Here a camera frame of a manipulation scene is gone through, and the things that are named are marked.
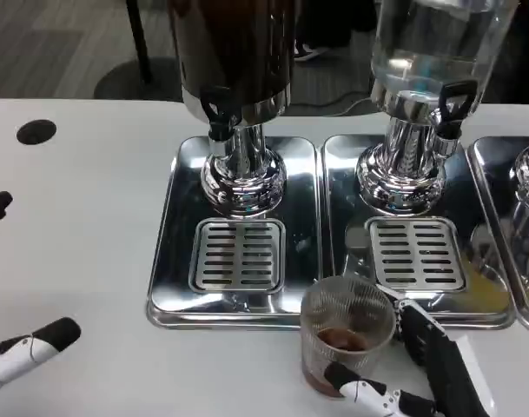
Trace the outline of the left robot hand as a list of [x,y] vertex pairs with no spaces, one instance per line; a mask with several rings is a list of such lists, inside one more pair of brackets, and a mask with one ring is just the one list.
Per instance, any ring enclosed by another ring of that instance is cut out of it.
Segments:
[[73,345],[81,327],[63,317],[28,334],[0,341],[0,389]]

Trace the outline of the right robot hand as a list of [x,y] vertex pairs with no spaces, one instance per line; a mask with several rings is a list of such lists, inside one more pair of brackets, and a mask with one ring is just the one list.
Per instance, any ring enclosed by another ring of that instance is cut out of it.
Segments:
[[495,416],[493,396],[466,337],[451,339],[416,301],[382,285],[393,303],[397,331],[413,362],[426,371],[431,400],[402,389],[389,391],[339,362],[324,377],[358,416]]

